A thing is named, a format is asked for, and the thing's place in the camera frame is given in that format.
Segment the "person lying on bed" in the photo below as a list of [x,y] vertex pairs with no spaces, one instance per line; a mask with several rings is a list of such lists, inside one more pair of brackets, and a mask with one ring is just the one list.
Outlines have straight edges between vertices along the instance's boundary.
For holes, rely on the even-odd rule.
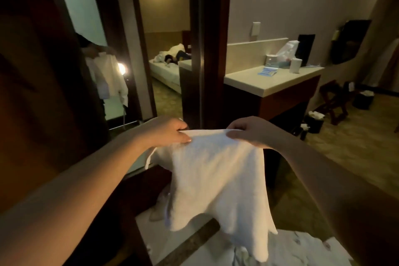
[[191,59],[191,54],[187,54],[186,52],[183,52],[182,50],[177,52],[176,57],[173,57],[172,55],[165,56],[165,62],[167,64],[169,64],[169,63],[177,64],[178,61],[189,60],[189,59]]

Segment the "tissue box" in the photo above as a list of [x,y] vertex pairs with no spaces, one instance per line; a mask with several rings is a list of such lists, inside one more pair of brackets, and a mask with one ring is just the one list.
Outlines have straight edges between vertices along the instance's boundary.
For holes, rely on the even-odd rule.
[[265,67],[271,67],[271,68],[289,68],[290,67],[290,61],[280,61],[272,64],[266,64]]

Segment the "countertop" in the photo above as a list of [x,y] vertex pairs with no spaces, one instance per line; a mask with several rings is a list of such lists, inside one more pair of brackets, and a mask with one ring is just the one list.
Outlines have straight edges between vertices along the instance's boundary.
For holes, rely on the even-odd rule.
[[182,60],[182,61],[178,61],[177,62],[179,67],[181,68],[185,68],[186,70],[193,70],[193,67],[191,65],[191,60]]
[[298,74],[292,74],[289,69],[279,68],[272,77],[258,75],[264,66],[258,66],[240,72],[227,74],[224,84],[244,90],[259,97],[266,97],[285,88],[321,75],[323,67],[306,68],[299,70]]

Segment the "trash bin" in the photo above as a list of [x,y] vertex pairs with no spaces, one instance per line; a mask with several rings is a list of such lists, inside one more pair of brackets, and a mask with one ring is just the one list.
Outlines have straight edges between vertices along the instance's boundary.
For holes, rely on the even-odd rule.
[[364,91],[355,96],[352,105],[360,110],[368,110],[370,109],[373,100],[374,93],[371,91]]
[[323,119],[315,119],[310,117],[309,115],[306,115],[303,121],[309,125],[309,133],[320,133],[320,130],[322,129],[324,120]]

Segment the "white towel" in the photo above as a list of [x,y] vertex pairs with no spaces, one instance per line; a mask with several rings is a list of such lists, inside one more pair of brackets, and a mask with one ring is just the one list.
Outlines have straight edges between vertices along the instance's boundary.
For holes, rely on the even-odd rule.
[[184,132],[191,143],[157,148],[147,160],[173,173],[167,226],[176,231],[208,213],[233,244],[266,261],[268,233],[277,230],[268,205],[263,150],[228,138],[227,130]]
[[114,55],[101,52],[99,57],[94,59],[94,63],[100,69],[108,84],[109,95],[111,97],[118,96],[121,103],[128,106],[128,88],[123,75],[119,71],[117,58]]

